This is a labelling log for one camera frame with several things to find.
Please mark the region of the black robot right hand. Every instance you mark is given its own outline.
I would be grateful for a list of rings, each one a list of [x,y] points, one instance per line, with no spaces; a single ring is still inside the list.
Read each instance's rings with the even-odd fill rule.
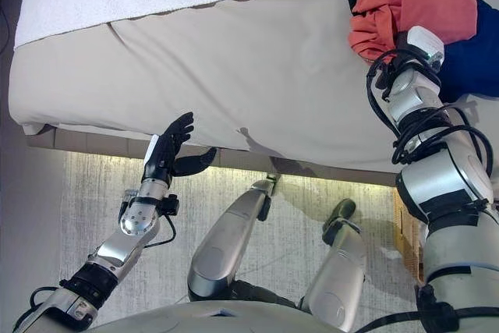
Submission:
[[[396,36],[396,47],[413,51],[430,68],[439,73],[444,63],[444,42],[433,32],[422,26],[411,27]]]

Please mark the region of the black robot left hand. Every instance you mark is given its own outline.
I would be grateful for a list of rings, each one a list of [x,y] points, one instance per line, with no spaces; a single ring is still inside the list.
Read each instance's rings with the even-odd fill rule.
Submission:
[[[204,154],[177,157],[182,145],[191,137],[193,122],[193,113],[187,112],[172,122],[158,137],[144,166],[142,182],[156,179],[170,186],[173,178],[201,173],[212,164],[217,154],[215,147]]]

